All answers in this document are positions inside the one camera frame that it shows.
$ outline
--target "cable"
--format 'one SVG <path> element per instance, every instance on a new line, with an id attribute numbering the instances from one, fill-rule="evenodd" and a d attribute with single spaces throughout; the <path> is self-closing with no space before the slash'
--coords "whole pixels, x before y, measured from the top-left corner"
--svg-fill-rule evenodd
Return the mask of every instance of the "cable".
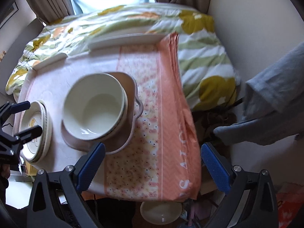
<path id="1" fill-rule="evenodd" d="M 97 206 L 97 201 L 96 201 L 96 196 L 94 195 L 94 202 L 95 202 L 95 216 L 97 218 L 97 220 L 99 221 L 98 218 L 98 206 Z"/>
<path id="2" fill-rule="evenodd" d="M 11 125 L 11 127 L 14 127 L 12 124 L 7 123 L 7 124 L 3 125 L 1 128 L 4 128 L 4 127 L 6 127 L 6 126 L 8 126 L 8 125 Z"/>
<path id="3" fill-rule="evenodd" d="M 244 101 L 244 98 L 243 98 L 243 97 L 240 98 L 240 99 L 238 99 L 238 100 L 235 101 L 232 105 L 228 106 L 228 107 L 227 107 L 227 110 L 230 110 L 231 108 L 238 106 L 239 104 L 243 103 L 243 101 Z"/>

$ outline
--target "bed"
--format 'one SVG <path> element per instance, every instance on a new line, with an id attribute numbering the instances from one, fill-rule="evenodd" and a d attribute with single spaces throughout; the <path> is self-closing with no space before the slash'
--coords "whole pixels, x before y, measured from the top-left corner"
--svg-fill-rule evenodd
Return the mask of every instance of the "bed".
<path id="1" fill-rule="evenodd" d="M 240 83 L 225 48 L 214 32 L 211 16 L 166 3 L 121 5 L 90 14 L 67 16 L 44 27 L 26 44 L 6 85 L 18 98 L 28 70 L 59 53 L 88 51 L 96 38 L 131 33 L 179 34 L 178 60 L 184 95 L 191 110 L 209 110 L 235 101 Z"/>

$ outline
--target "bowl handle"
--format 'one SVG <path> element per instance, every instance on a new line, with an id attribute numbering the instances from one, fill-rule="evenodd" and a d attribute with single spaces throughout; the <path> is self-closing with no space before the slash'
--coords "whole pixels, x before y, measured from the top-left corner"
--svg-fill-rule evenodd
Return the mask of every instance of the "bowl handle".
<path id="1" fill-rule="evenodd" d="M 135 102 L 138 104 L 139 106 L 139 110 L 138 113 L 134 115 L 134 118 L 137 119 L 141 116 L 141 114 L 143 113 L 143 103 L 142 101 L 138 98 L 138 96 L 135 94 Z"/>

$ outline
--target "pink tablecloth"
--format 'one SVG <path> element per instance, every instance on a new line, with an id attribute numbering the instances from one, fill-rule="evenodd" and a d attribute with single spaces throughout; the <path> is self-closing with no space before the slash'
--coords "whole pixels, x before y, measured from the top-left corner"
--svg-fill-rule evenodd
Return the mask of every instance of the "pink tablecloth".
<path id="1" fill-rule="evenodd" d="M 106 156 L 89 191 L 138 201 L 195 199 L 201 182 L 200 148 L 181 88 L 177 38 L 171 34 L 157 45 L 84 53 L 29 74 L 19 101 L 43 99 L 54 128 L 50 151 L 38 168 L 62 170 L 83 154 L 68 147 L 60 134 L 63 100 L 70 86 L 90 73 L 122 71 L 135 78 L 144 112 L 130 144 Z M 58 83 L 48 82 L 54 77 Z"/>

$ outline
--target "pink tray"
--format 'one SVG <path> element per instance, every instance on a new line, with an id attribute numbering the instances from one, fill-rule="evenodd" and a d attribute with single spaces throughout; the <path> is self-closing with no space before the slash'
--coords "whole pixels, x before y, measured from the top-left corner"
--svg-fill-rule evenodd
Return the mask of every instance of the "pink tray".
<path id="1" fill-rule="evenodd" d="M 119 136 L 113 136 L 106 140 L 96 139 L 91 141 L 80 140 L 73 137 L 61 123 L 61 134 L 65 143 L 76 150 L 89 151 L 91 146 L 97 142 L 102 142 L 106 148 L 106 154 L 115 154 L 124 149 L 133 137 L 135 121 L 143 112 L 143 103 L 137 96 L 136 81 L 129 75 L 123 72 L 108 72 L 113 75 L 123 86 L 128 96 L 127 119 L 119 130 Z"/>

